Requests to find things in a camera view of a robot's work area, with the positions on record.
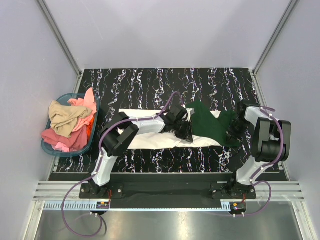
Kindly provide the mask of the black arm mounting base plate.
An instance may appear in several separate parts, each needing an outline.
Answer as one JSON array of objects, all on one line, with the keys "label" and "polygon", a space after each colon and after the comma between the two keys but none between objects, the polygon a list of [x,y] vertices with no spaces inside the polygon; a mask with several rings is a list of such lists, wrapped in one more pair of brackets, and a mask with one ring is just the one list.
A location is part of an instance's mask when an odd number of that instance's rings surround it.
[{"label": "black arm mounting base plate", "polygon": [[232,202],[257,199],[254,193],[231,198],[223,188],[231,180],[231,173],[113,173],[107,191],[93,196],[89,184],[74,188],[76,197],[98,200],[110,199],[121,203],[168,203],[178,206],[205,206],[221,200]]}]

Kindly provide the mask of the cream and green t-shirt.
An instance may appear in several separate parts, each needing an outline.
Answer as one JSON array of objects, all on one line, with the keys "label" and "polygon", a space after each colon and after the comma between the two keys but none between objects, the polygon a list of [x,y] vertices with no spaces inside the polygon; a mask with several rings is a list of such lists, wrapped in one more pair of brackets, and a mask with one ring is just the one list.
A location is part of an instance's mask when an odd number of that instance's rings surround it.
[{"label": "cream and green t-shirt", "polygon": [[179,139],[172,132],[144,133],[137,135],[128,149],[160,150],[212,146],[237,148],[241,145],[241,142],[238,140],[227,139],[227,131],[233,120],[237,117],[235,111],[210,111],[209,108],[199,100],[187,104],[187,107],[195,110],[195,113],[191,116],[193,142]]}]

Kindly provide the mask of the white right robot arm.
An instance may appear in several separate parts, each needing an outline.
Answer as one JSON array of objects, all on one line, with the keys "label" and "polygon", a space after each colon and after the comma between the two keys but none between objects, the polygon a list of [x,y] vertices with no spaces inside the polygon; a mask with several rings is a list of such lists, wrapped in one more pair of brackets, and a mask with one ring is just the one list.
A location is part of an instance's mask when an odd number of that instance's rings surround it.
[{"label": "white right robot arm", "polygon": [[250,125],[254,127],[254,133],[251,156],[222,189],[232,199],[253,194],[257,178],[277,163],[286,161],[290,155],[292,124],[275,118],[274,111],[245,100],[237,105],[237,116],[226,132],[226,142],[239,142]]}]

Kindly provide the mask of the pink t-shirt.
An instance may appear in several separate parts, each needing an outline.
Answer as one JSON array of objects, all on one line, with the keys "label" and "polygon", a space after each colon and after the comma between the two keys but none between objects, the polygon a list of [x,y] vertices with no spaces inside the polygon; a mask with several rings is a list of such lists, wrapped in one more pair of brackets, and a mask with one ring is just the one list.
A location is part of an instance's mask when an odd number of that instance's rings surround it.
[{"label": "pink t-shirt", "polygon": [[87,125],[90,123],[92,117],[95,117],[98,112],[97,102],[93,89],[89,88],[83,98],[70,98],[67,101],[67,105],[63,106],[84,106],[90,108],[92,110],[92,113],[86,118],[78,119],[77,126],[73,129],[70,138],[56,134],[55,131],[51,128],[51,121],[50,127],[48,129],[45,129],[41,133],[41,138],[46,144],[49,144],[54,151],[63,153],[81,151],[89,143],[89,139],[86,133]]}]

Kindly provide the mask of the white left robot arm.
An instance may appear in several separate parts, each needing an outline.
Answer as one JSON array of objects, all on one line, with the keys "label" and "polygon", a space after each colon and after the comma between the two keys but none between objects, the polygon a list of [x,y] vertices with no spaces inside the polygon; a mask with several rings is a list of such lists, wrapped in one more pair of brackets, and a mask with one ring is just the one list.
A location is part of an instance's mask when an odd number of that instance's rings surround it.
[{"label": "white left robot arm", "polygon": [[194,112],[192,108],[178,105],[147,117],[118,113],[100,137],[98,162],[88,180],[88,192],[97,198],[108,193],[107,185],[115,162],[129,147],[168,149],[181,142],[192,143],[191,117]]}]

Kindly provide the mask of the left aluminium frame post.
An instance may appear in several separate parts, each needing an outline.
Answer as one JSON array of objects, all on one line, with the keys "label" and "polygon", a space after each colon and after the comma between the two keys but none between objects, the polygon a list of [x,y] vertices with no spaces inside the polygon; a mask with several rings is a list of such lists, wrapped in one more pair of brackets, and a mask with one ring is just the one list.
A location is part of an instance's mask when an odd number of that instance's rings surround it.
[{"label": "left aluminium frame post", "polygon": [[55,19],[53,14],[51,13],[47,3],[45,0],[35,0],[37,5],[39,6],[40,11],[44,15],[51,31],[53,32],[60,48],[62,49],[65,57],[67,58],[70,66],[72,67],[73,71],[75,72],[76,76],[79,77],[82,73],[82,70],[80,69],[79,65],[77,64],[73,54],[71,53]]}]

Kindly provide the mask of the right aluminium frame post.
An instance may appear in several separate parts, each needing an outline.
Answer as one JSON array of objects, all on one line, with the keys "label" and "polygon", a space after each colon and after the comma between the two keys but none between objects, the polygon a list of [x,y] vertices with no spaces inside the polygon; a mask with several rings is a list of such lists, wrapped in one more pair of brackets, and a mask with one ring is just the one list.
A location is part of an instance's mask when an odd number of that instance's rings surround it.
[{"label": "right aluminium frame post", "polygon": [[295,11],[297,5],[300,3],[299,0],[290,0],[286,9],[284,10],[278,24],[276,25],[269,41],[267,42],[261,56],[259,57],[255,67],[252,69],[252,73],[257,75],[259,70],[261,69],[262,65],[264,64],[266,58],[268,57],[269,53],[271,52],[273,46],[277,42],[279,36],[281,35],[282,31],[284,30],[286,24],[288,23],[291,15]]}]

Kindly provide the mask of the beige t-shirt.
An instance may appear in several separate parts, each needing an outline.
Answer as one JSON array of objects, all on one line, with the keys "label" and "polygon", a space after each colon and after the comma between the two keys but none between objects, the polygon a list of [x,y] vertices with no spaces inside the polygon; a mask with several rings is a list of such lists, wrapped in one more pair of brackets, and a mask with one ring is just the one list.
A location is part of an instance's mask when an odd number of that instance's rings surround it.
[{"label": "beige t-shirt", "polygon": [[78,120],[89,117],[91,113],[92,110],[88,107],[61,105],[53,100],[48,109],[50,127],[57,135],[70,138]]}]

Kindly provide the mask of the orange garment in basket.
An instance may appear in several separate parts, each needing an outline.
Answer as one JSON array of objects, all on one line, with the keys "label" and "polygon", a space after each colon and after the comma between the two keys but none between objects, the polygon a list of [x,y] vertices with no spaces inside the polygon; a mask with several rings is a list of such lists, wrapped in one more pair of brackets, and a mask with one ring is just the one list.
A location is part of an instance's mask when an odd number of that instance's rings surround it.
[{"label": "orange garment in basket", "polygon": [[92,119],[90,120],[89,124],[86,126],[86,134],[87,134],[88,139],[90,139],[90,137],[91,137],[94,122],[95,122],[95,117],[93,116]]}]

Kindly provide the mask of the aluminium frame post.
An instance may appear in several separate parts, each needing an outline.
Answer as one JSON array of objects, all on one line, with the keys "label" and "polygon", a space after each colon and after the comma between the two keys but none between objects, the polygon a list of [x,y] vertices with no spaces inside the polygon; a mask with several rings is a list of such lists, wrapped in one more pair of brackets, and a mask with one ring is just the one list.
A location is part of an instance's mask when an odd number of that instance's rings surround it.
[{"label": "aluminium frame post", "polygon": [[71,53],[55,19],[53,14],[51,13],[47,3],[45,0],[35,0],[37,5],[39,6],[40,11],[44,15],[51,31],[53,32],[60,48],[62,49],[65,57],[67,58],[70,66],[72,67],[73,71],[75,72],[76,76],[79,77],[82,73],[82,70],[80,69],[79,65],[77,64],[73,54]]},{"label": "aluminium frame post", "polygon": [[281,35],[282,31],[284,30],[286,24],[288,23],[291,15],[295,11],[297,5],[300,3],[299,0],[290,0],[286,9],[284,10],[278,24],[276,25],[269,41],[267,42],[261,56],[259,57],[255,67],[252,69],[252,73],[257,75],[259,70],[261,69],[262,65],[264,64],[266,58],[268,57],[269,53],[271,52],[273,46],[277,42],[279,36]]}]

